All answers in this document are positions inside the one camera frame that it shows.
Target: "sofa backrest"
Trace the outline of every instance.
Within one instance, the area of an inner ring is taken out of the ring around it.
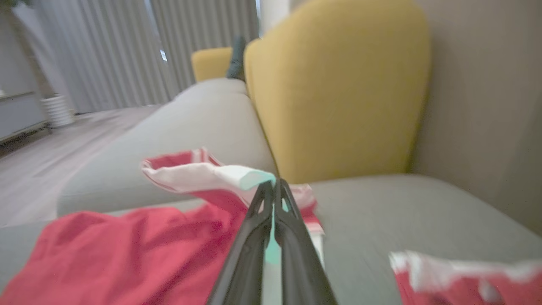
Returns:
[[[244,61],[288,182],[407,170],[430,70],[428,26],[412,1],[309,1]]]

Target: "curtain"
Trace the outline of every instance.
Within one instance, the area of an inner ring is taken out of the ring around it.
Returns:
[[[34,3],[76,112],[161,104],[176,93],[144,0]]]
[[[191,54],[258,37],[256,0],[150,0],[177,91],[194,84]]]

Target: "potted plant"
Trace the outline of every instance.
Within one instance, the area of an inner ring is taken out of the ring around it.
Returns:
[[[25,28],[21,20],[14,14],[12,8],[21,3],[31,6],[32,0],[0,0],[0,12],[4,15],[15,33],[15,38],[21,47],[21,50],[27,59],[30,70],[37,82],[41,102],[46,109],[47,115],[52,127],[60,127],[74,122],[74,117],[66,105],[64,96],[57,94],[34,54],[30,42],[25,35]]]

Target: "sofa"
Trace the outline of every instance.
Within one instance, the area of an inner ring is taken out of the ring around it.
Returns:
[[[542,256],[540,237],[490,205],[408,174],[431,62],[427,24],[411,0],[312,0],[248,45],[246,81],[224,78],[231,52],[193,54],[198,83],[81,169],[58,215],[197,207],[200,200],[148,182],[139,164],[205,146],[223,163],[311,185],[340,304],[401,304],[390,251],[500,262]],[[0,289],[46,225],[0,230]]]

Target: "plant trunk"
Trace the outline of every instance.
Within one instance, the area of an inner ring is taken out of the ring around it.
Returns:
[[[24,28],[21,20],[15,16],[11,10],[11,7],[7,5],[0,4],[0,14],[1,13],[3,13],[8,20],[8,23],[15,34],[15,39],[21,46],[24,56],[27,58],[28,65],[30,66],[30,70],[32,71],[34,79],[36,80],[41,98],[51,98],[55,96],[55,91],[51,87],[51,84],[47,80],[43,70],[41,70],[40,63],[38,62],[36,55],[34,54],[34,50],[27,39],[26,29]]]

